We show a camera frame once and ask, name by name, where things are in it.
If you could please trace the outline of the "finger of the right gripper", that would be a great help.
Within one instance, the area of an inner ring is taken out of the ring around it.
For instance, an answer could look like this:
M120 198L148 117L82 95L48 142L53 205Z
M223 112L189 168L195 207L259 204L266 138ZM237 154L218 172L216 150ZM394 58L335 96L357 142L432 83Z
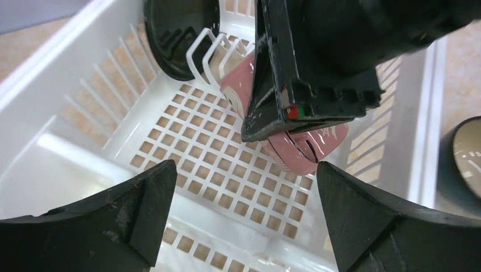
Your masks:
M300 133L355 119L344 106L339 76L317 59L302 26L304 1L255 2L252 94L241 128L244 142Z

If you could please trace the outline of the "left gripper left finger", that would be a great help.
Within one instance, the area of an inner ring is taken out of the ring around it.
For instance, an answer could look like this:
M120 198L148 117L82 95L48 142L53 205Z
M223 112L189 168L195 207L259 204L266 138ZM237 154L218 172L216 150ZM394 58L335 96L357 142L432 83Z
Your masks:
M2 271L149 271L178 173L174 160L40 216L1 220Z

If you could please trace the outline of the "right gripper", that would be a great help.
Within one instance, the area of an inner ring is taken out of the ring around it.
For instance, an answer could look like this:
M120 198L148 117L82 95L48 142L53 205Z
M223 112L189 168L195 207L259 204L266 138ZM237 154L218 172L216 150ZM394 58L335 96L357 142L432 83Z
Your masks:
M303 122L348 122L377 108L375 67L480 19L479 1L294 1Z

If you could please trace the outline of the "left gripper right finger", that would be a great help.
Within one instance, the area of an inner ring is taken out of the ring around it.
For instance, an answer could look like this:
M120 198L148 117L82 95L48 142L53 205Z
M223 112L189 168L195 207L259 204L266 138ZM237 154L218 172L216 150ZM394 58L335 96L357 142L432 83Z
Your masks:
M339 271L480 270L480 220L410 202L326 161L317 184Z

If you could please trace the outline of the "pink mug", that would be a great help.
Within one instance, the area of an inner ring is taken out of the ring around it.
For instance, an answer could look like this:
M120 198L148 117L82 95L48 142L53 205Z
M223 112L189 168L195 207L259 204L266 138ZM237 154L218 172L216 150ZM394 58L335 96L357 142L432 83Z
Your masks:
M220 80L220 91L241 120L247 113L254 76L253 53L248 54ZM332 153L345 139L348 125L290 134L283 132L260 141L274 162L285 171L304 176L316 171L319 161Z

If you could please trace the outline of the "dark bowl beige inside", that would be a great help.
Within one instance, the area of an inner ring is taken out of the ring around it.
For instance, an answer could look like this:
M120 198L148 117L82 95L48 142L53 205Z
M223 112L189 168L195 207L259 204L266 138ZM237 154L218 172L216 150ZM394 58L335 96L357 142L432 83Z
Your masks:
M462 121L441 138L437 189L447 201L480 215L480 116Z

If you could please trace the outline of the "white plastic dish rack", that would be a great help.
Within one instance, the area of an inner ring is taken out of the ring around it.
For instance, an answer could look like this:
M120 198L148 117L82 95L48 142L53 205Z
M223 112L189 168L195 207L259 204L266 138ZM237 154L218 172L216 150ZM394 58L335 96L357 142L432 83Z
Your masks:
M178 179L156 271L336 271L315 176L284 172L215 84L251 50L253 1L221 1L206 75L155 63L141 1L92 1L1 35L1 218L38 216L162 160Z

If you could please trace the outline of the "black plate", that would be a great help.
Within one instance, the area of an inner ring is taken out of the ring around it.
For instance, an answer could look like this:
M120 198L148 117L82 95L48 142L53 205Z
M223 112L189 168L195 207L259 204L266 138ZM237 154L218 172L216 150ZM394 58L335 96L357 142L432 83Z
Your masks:
M194 79L186 52L200 32L220 32L220 4L204 0L146 0L144 25L147 41L159 67L182 82Z

